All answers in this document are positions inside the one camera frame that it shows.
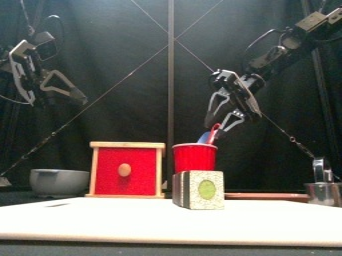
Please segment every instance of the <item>green circle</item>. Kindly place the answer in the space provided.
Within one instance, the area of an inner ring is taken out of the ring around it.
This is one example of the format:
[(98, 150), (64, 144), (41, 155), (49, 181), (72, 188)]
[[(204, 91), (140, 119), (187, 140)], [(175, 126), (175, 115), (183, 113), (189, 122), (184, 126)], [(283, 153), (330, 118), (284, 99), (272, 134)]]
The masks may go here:
[(203, 199), (209, 200), (216, 193), (216, 187), (212, 181), (203, 180), (197, 186), (197, 192)]

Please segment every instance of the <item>red box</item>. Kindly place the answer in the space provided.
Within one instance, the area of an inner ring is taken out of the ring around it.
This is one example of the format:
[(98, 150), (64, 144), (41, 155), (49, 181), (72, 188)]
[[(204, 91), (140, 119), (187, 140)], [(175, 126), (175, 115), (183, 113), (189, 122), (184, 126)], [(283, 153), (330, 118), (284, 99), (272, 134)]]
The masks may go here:
[(163, 143), (90, 142), (90, 186), (86, 196), (163, 197)]

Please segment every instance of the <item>metal container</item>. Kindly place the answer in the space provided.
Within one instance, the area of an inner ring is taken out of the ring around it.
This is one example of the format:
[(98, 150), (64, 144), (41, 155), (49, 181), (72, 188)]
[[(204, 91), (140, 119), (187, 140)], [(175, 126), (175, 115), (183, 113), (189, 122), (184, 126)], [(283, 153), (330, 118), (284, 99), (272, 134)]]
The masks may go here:
[(60, 169), (32, 169), (29, 185), (38, 197), (80, 196), (89, 184), (89, 172)]

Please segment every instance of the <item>metal pole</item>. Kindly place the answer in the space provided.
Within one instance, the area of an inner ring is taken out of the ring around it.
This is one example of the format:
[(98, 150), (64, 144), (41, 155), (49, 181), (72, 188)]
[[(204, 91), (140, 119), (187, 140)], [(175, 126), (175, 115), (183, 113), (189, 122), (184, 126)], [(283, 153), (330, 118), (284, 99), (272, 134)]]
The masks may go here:
[(168, 0), (168, 117), (167, 117), (167, 190), (172, 189), (172, 174), (173, 174), (173, 158), (172, 158), (172, 145), (173, 145), (173, 62), (175, 62), (175, 36), (173, 36), (173, 0)]

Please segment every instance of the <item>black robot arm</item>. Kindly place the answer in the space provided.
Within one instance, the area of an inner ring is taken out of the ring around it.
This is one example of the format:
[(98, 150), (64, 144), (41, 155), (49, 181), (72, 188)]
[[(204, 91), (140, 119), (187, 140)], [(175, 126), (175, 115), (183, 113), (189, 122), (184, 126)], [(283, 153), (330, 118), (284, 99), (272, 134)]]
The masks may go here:
[(244, 121), (260, 118), (253, 94), (265, 81), (299, 61), (340, 27), (340, 7), (327, 15), (314, 12), (284, 31), (279, 45), (249, 61), (243, 76), (227, 70), (217, 70), (211, 75), (216, 91), (209, 99), (204, 126), (211, 128), (215, 123), (221, 124), (215, 139), (224, 137), (228, 130)]

